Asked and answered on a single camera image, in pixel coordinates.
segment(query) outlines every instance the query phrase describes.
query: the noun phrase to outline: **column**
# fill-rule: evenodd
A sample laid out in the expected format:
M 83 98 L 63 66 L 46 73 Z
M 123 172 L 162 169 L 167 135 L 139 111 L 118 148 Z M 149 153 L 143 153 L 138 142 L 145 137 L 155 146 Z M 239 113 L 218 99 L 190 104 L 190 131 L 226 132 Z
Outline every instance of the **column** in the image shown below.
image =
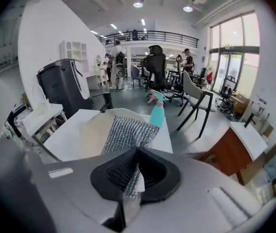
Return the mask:
M 131 48 L 127 48 L 126 50 L 126 56 L 127 56 L 127 77 L 130 78 L 132 76 L 130 69 L 132 66 L 132 53 Z

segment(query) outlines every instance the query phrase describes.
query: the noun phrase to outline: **black metal railing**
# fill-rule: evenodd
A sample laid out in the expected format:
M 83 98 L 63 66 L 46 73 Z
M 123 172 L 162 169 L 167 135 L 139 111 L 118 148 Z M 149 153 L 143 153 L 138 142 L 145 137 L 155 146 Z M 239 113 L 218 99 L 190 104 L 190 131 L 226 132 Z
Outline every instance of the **black metal railing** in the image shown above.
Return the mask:
M 128 31 L 123 32 L 124 35 L 120 33 L 114 33 L 106 35 L 105 37 L 99 37 L 99 40 L 104 45 L 114 44 L 115 41 L 141 41 L 141 40 L 151 40 L 151 41 L 167 41 L 173 43 L 179 43 L 187 45 L 189 47 L 197 48 L 198 39 L 179 33 L 171 33 L 164 31 Z

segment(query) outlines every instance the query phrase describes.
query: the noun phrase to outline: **ceiling light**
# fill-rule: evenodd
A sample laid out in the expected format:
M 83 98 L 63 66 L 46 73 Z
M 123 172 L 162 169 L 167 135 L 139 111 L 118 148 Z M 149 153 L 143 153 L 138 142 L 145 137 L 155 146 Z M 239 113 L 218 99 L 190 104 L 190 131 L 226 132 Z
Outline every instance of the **ceiling light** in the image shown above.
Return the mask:
M 185 6 L 185 7 L 183 7 L 183 10 L 184 10 L 185 12 L 192 12 L 192 11 L 193 11 L 193 9 L 192 9 L 190 6 Z
M 142 4 L 142 2 L 135 2 L 135 3 L 133 4 L 133 6 L 134 6 L 135 8 L 141 8 L 141 7 L 143 6 L 143 4 Z

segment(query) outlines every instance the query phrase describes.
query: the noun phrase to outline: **spray bottle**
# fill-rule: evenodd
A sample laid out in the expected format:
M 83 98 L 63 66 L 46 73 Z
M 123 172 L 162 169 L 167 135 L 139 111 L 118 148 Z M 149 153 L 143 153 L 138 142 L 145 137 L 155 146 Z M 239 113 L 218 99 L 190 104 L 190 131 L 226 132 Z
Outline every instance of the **spray bottle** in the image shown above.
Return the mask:
M 151 90 L 151 98 L 147 103 L 151 103 L 154 99 L 157 99 L 156 106 L 151 112 L 150 124 L 162 127 L 165 113 L 164 113 L 164 100 L 168 100 L 162 93 Z

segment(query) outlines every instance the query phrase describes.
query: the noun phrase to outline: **gray floor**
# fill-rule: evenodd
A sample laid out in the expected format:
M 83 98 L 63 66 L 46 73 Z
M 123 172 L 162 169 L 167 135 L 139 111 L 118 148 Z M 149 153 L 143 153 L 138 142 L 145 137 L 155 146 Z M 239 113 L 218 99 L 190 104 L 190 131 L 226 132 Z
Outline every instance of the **gray floor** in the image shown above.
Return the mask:
M 114 108 L 126 108 L 138 114 L 149 115 L 155 105 L 147 104 L 147 94 L 145 89 L 141 91 L 135 84 L 135 89 L 132 89 L 132 83 L 124 82 L 123 90 L 111 91 Z M 101 96 L 94 99 L 94 109 L 100 109 L 104 100 Z M 180 99 L 174 99 L 172 103 L 167 103 L 165 106 L 165 117 L 170 132 L 172 150 L 176 154 L 189 154 L 195 158 L 196 153 L 208 151 L 229 128 L 229 120 L 219 111 L 211 112 L 208 121 L 200 139 L 196 139 L 199 135 L 205 118 L 205 111 L 200 110 L 198 118 L 194 121 L 193 115 L 180 131 L 176 131 L 180 123 L 190 113 L 192 107 L 187 105 L 181 116 L 177 116 L 181 107 L 179 107 Z

